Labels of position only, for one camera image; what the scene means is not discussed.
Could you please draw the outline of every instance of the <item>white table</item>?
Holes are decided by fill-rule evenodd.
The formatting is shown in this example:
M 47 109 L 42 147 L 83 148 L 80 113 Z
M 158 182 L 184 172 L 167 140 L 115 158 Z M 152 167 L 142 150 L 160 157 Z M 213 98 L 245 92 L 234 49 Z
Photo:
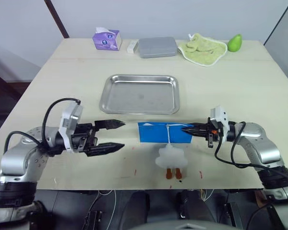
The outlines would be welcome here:
M 181 144 L 189 161 L 183 180 L 167 180 L 155 165 L 163 144 L 140 143 L 137 122 L 206 122 L 210 109 L 222 105 L 232 121 L 260 124 L 278 146 L 288 167 L 288 79 L 257 41 L 244 41 L 237 53 L 228 52 L 212 67 L 200 67 L 182 55 L 141 59 L 128 54 L 128 40 L 120 51 L 96 50 L 91 39 L 65 39 L 43 66 L 0 129 L 0 159 L 6 136 L 13 130 L 40 126 L 48 106 L 62 97 L 75 97 L 84 106 L 81 123 L 118 119 L 127 125 L 97 133 L 99 143 L 124 143 L 120 151 L 88 158 L 66 152 L 49 159 L 40 189 L 179 189 L 260 188 L 252 168 L 238 169 L 217 161 L 215 149 L 204 138 Z M 169 74 L 177 78 L 180 110 L 173 115 L 108 115 L 98 108 L 106 79 L 118 73 Z M 48 126 L 58 126 L 66 103 L 56 106 Z M 14 137 L 10 146 L 19 140 Z M 231 143 L 225 143 L 220 157 L 229 159 Z M 236 159 L 248 162 L 241 147 Z

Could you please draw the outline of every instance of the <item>white wall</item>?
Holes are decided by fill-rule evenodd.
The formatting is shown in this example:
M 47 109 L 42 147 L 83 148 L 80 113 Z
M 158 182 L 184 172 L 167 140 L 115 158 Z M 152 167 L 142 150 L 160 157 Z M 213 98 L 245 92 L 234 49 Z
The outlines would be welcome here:
M 288 77 L 288 10 L 265 47 Z
M 43 0 L 0 0 L 0 74 L 30 81 L 62 40 Z
M 96 26 L 119 29 L 122 38 L 199 32 L 215 39 L 265 42 L 288 0 L 52 0 L 70 37 L 92 37 Z

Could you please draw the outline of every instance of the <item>green pear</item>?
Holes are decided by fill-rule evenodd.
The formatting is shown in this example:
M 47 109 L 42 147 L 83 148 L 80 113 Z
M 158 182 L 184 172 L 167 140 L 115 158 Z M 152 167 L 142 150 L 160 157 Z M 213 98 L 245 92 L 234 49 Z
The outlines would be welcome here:
M 237 52 L 242 44 L 242 35 L 237 34 L 227 44 L 228 50 L 230 52 Z

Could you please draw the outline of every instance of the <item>blue cloth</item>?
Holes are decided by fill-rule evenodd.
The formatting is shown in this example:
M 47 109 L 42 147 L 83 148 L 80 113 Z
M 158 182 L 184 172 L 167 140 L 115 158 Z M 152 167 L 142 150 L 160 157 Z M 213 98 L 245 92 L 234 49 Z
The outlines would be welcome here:
M 181 128 L 191 127 L 192 125 L 184 123 L 169 123 L 169 122 L 139 122 L 140 142 L 156 142 L 168 143 L 168 130 L 169 124 L 169 140 L 171 143 L 191 143 L 192 136 L 183 132 Z

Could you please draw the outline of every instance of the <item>stainless steel tray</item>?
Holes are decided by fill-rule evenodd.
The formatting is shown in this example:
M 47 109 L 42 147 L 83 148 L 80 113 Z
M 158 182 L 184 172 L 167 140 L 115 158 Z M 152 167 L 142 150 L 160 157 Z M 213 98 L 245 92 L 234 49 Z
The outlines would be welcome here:
M 170 115 L 179 110 L 178 82 L 168 75 L 113 75 L 99 108 L 107 114 Z

